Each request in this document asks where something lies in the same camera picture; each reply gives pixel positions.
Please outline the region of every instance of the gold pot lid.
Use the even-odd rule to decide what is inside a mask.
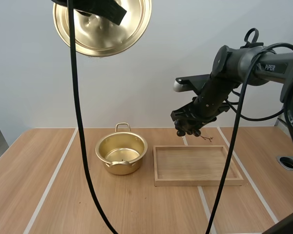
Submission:
[[[117,26],[97,16],[84,16],[74,10],[76,51],[95,57],[118,54],[131,47],[145,32],[151,17],[151,0],[116,0],[126,11]],[[54,25],[62,40],[69,46],[68,10],[54,4]]]

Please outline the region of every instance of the yellow aluminum pot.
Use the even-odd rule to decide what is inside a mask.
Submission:
[[[128,131],[119,131],[119,125],[127,125]],[[102,138],[96,146],[96,154],[108,172],[127,175],[138,170],[147,152],[147,141],[131,132],[128,123],[118,123],[115,132]]]

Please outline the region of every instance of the pot handle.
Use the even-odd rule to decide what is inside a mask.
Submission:
[[[122,161],[122,162],[111,162],[110,164],[105,163],[108,167],[113,167],[115,165],[130,165],[128,161]]]
[[[119,125],[127,125],[127,127],[128,127],[128,131],[131,132],[131,129],[130,129],[129,124],[128,124],[128,123],[125,123],[125,122],[121,122],[121,123],[116,124],[115,132],[117,132],[117,130],[118,130],[118,126],[119,126]]]

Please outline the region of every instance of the wire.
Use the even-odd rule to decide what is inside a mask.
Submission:
[[[231,102],[229,102],[227,99],[225,100],[225,102],[229,105],[229,107],[237,113],[237,110],[235,109],[235,107],[233,106],[233,104]],[[280,110],[279,112],[271,115],[271,116],[268,116],[268,117],[264,117],[264,118],[249,118],[249,117],[246,117],[244,115],[241,114],[241,118],[243,119],[246,119],[248,121],[254,121],[254,122],[259,122],[259,121],[265,121],[265,120],[268,120],[268,119],[272,119],[272,118],[275,118],[275,117],[278,117],[279,115],[281,115],[282,113],[284,112],[284,110]]]
[[[220,201],[220,196],[221,196],[222,190],[224,188],[227,172],[228,172],[228,169],[229,169],[229,166],[230,166],[230,161],[231,161],[231,157],[232,157],[232,153],[233,153],[235,139],[236,139],[236,135],[237,135],[237,132],[238,132],[238,127],[239,127],[239,122],[240,122],[240,117],[241,117],[241,112],[242,112],[242,105],[243,105],[243,101],[244,101],[246,87],[248,85],[250,75],[251,75],[251,72],[252,72],[254,66],[256,65],[256,63],[259,60],[259,58],[261,57],[261,55],[263,53],[266,53],[266,52],[268,52],[268,51],[267,50],[261,51],[254,57],[253,61],[251,62],[250,66],[249,66],[249,70],[248,70],[248,72],[246,74],[246,78],[245,78],[245,80],[243,82],[243,85],[242,85],[239,104],[238,104],[238,110],[237,110],[237,113],[235,115],[235,121],[234,121],[232,136],[231,136],[231,142],[230,142],[230,146],[229,146],[229,150],[228,150],[228,155],[227,155],[226,163],[225,163],[225,166],[224,166],[224,171],[223,171],[223,174],[222,174],[221,179],[220,179],[220,184],[219,184],[219,188],[218,188],[217,195],[216,195],[216,198],[215,198],[214,206],[213,206],[213,209],[212,209],[211,214],[210,214],[209,224],[208,224],[208,227],[206,229],[206,234],[210,233],[210,229],[211,229],[211,226],[213,224],[215,214],[216,214],[216,210],[217,210],[217,207],[218,207],[218,204],[219,204],[219,201]]]
[[[232,101],[228,101],[231,105],[238,105],[239,104],[239,102],[232,102]]]
[[[278,120],[279,120],[281,123],[283,123],[285,126],[288,126],[287,123],[286,123],[283,119],[278,118]]]
[[[102,219],[104,220],[107,227],[111,230],[111,232],[113,234],[117,234],[117,232],[115,231],[113,226],[108,221],[107,217],[105,216],[105,214],[99,204],[99,201],[98,201],[97,196],[95,194],[95,191],[94,191],[94,188],[92,185],[92,181],[91,181],[91,177],[90,177],[88,161],[87,161],[87,153],[86,153],[86,144],[85,144],[85,139],[84,139],[84,127],[83,127],[83,121],[82,121],[82,113],[81,113],[80,102],[79,102],[73,0],[67,0],[67,6],[68,6],[70,59],[71,59],[71,66],[72,66],[74,102],[75,102],[75,110],[76,110],[77,124],[78,124],[79,137],[80,137],[80,145],[81,145],[81,149],[82,149],[84,174],[86,176],[86,180],[88,183],[88,187],[89,187],[91,196],[93,198],[93,201],[94,201]]]
[[[236,92],[236,91],[232,91],[233,94],[237,95],[238,97],[240,96],[240,93]]]

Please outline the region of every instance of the robotic arm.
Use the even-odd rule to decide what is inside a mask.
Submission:
[[[252,32],[255,36],[252,42],[248,38]],[[257,29],[253,28],[246,34],[246,45],[240,49],[232,49],[224,45],[215,57],[212,72],[209,75],[177,78],[174,83],[176,92],[194,91],[196,97],[192,102],[172,111],[171,118],[175,123],[178,136],[200,136],[200,129],[217,120],[217,116],[230,109],[228,95],[245,81],[247,71],[256,56],[262,53],[254,66],[249,85],[259,86],[274,81],[282,83],[280,101],[284,104],[285,119],[293,140],[293,52],[277,54],[276,47],[293,46],[287,43],[278,43],[264,46],[256,42]]]

